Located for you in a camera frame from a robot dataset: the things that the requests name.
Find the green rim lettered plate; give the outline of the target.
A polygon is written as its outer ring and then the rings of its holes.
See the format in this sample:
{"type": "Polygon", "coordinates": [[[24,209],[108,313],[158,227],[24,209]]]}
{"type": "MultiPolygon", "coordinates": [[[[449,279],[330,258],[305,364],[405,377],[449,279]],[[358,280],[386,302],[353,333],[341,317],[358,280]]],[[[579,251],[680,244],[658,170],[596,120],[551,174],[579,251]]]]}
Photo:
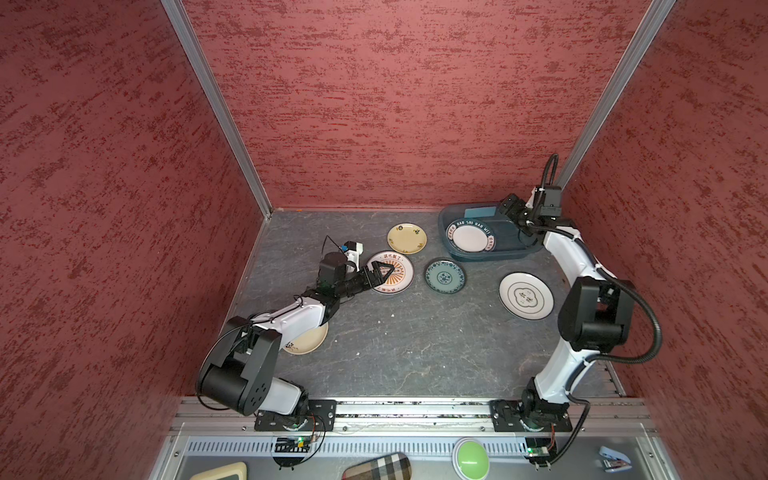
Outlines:
{"type": "Polygon", "coordinates": [[[491,252],[496,247],[494,230],[477,219],[461,218],[451,222],[446,228],[446,237],[456,249],[466,253],[491,252]]]}

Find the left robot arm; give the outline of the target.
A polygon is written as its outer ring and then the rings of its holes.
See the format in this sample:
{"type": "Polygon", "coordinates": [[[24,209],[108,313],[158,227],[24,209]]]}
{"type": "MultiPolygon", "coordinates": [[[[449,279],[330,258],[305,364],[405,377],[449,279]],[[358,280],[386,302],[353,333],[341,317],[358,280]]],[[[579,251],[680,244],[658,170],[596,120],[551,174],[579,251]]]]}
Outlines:
{"type": "Polygon", "coordinates": [[[342,252],[326,254],[316,283],[274,312],[225,323],[198,373],[195,395],[243,416],[270,412],[298,422],[310,416],[306,390],[275,375],[279,352],[305,333],[327,324],[341,301],[382,286],[395,271],[390,263],[360,266],[342,252]]]}

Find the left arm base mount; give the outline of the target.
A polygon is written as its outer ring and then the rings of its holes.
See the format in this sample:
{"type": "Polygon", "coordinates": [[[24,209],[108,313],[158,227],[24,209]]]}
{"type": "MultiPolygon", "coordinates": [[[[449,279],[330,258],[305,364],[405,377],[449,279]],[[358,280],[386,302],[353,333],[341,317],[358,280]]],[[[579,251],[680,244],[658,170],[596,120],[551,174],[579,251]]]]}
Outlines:
{"type": "Polygon", "coordinates": [[[271,411],[258,411],[254,421],[255,431],[264,432],[312,432],[332,431],[334,428],[335,400],[300,400],[288,415],[271,411]]]}

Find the white plate black outline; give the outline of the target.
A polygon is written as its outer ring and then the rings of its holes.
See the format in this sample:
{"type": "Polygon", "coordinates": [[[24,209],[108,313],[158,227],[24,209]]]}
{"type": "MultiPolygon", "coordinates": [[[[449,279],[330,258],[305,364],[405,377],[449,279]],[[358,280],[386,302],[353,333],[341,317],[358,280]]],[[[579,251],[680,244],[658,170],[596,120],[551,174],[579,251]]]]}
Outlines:
{"type": "Polygon", "coordinates": [[[525,320],[542,320],[555,307],[554,296],[547,284],[525,272],[506,275],[499,284],[499,297],[510,313],[525,320]]]}

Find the orange sunburst plate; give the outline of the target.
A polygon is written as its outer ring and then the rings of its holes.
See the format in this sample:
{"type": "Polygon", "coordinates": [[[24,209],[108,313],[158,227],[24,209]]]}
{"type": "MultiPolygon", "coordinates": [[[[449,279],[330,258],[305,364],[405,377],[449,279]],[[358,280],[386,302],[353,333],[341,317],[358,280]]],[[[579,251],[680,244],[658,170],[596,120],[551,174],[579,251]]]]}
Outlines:
{"type": "Polygon", "coordinates": [[[373,265],[375,261],[394,267],[386,282],[374,288],[376,292],[393,295],[405,291],[411,285],[415,269],[405,255],[395,251],[379,252],[368,261],[367,266],[372,270],[375,270],[373,265]]]}

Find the teal patterned small plate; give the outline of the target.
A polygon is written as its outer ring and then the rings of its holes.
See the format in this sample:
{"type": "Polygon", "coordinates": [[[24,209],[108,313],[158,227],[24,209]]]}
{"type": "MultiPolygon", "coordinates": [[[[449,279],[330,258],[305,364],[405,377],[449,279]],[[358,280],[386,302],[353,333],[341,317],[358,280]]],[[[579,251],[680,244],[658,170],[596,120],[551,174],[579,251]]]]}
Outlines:
{"type": "Polygon", "coordinates": [[[455,294],[466,285],[467,277],[464,268],[457,262],[437,258],[430,261],[424,271],[426,284],[441,294],[455,294]]]}

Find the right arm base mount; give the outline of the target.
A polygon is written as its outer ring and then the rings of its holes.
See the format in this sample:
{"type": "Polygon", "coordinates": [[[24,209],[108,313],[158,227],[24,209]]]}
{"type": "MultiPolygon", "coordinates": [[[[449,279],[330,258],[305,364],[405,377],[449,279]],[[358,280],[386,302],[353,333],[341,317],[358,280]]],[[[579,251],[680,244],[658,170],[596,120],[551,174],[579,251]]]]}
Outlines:
{"type": "Polygon", "coordinates": [[[569,404],[543,400],[492,400],[490,419],[495,432],[571,432],[569,404]]]}

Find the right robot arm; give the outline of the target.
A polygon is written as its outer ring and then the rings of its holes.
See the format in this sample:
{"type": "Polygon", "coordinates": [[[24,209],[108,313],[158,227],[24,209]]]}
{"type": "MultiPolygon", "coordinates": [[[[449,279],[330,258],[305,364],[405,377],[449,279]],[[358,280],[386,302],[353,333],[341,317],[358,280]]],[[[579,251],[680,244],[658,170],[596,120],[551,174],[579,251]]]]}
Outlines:
{"type": "Polygon", "coordinates": [[[574,390],[594,363],[643,364],[662,347],[661,324],[650,304],[599,262],[573,223],[561,217],[560,198],[558,188],[544,186],[535,188],[528,201],[511,194],[497,207],[519,232],[541,241],[566,274],[570,290],[558,313],[560,339],[544,369],[520,399],[491,402],[495,431],[570,430],[569,408],[588,404],[574,390]],[[613,349],[629,338],[635,309],[650,320],[652,343],[640,355],[615,356],[613,349]]]}

